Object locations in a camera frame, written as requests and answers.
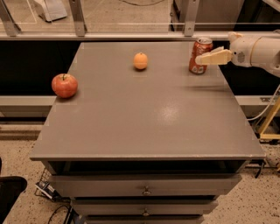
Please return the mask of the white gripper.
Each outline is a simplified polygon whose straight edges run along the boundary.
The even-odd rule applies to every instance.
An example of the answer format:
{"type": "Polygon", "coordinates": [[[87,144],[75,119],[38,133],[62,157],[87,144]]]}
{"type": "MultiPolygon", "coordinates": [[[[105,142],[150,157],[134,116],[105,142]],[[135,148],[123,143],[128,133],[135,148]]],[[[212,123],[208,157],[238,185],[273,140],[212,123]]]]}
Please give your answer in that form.
{"type": "Polygon", "coordinates": [[[231,31],[228,34],[229,50],[224,46],[217,47],[211,52],[203,53],[195,58],[195,63],[202,66],[226,65],[230,60],[240,67],[251,66],[251,54],[259,37],[244,36],[231,31]]]}

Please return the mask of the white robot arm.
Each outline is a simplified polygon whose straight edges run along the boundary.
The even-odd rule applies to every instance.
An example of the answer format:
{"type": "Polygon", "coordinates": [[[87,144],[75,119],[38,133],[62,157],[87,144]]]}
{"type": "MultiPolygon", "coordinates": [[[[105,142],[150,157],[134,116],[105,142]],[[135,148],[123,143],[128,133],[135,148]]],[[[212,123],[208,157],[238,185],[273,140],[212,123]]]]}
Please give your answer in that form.
{"type": "Polygon", "coordinates": [[[280,77],[280,38],[228,34],[229,49],[218,47],[195,58],[200,66],[226,65],[232,62],[238,67],[259,67],[280,77]]]}

